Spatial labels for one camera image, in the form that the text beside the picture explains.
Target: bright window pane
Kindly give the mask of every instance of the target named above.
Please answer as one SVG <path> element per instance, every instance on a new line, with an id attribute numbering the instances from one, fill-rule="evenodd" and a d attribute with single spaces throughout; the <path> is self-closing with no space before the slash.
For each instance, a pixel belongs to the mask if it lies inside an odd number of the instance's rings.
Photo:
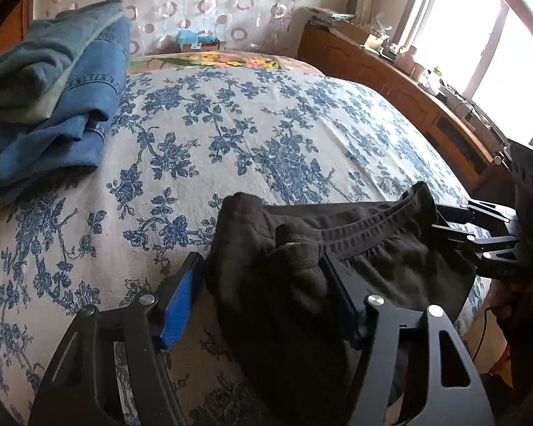
<path id="1" fill-rule="evenodd" d="M 508 138 L 529 143 L 533 137 L 533 37 L 511 10 L 472 99 Z"/>
<path id="2" fill-rule="evenodd" d="M 415 42 L 416 60 L 438 66 L 454 88 L 463 92 L 488 43 L 501 0 L 435 0 L 425 28 Z"/>

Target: window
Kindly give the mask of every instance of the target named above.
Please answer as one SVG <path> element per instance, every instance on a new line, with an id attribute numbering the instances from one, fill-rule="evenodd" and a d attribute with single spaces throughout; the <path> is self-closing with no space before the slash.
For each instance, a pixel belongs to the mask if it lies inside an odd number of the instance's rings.
<path id="1" fill-rule="evenodd" d="M 429 0 L 411 44 L 507 137 L 533 137 L 533 36 L 503 0 Z"/>

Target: teal folded shirt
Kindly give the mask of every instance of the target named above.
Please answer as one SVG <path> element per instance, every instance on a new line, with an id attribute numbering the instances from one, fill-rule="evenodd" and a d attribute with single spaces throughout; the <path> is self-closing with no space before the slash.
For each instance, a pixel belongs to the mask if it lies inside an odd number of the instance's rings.
<path id="1" fill-rule="evenodd" d="M 24 41 L 0 56 L 0 121 L 50 118 L 84 50 L 120 17 L 122 0 L 107 0 L 32 21 Z"/>

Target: pink bottle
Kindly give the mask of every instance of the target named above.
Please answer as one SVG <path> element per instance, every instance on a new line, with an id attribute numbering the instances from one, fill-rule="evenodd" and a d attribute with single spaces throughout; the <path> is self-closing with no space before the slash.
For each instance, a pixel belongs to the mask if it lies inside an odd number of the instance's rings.
<path id="1" fill-rule="evenodd" d="M 395 64 L 407 75 L 412 75 L 416 62 L 414 55 L 416 54 L 416 47 L 412 46 L 404 53 L 397 56 Z"/>

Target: cardboard box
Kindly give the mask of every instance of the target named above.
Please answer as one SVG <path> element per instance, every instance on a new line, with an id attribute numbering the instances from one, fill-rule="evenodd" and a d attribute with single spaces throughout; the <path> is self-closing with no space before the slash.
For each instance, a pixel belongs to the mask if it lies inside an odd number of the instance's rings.
<path id="1" fill-rule="evenodd" d="M 182 53 L 204 53 L 206 51 L 225 51 L 225 42 L 214 41 L 210 43 L 185 44 L 181 47 Z"/>
<path id="2" fill-rule="evenodd" d="M 377 50 L 381 48 L 381 45 L 384 41 L 384 38 L 377 38 L 374 35 L 371 35 L 369 32 L 366 32 L 357 25 L 351 24 L 348 21 L 340 21 L 336 30 L 344 34 L 346 37 L 352 39 L 360 45 L 364 45 L 367 48 Z"/>

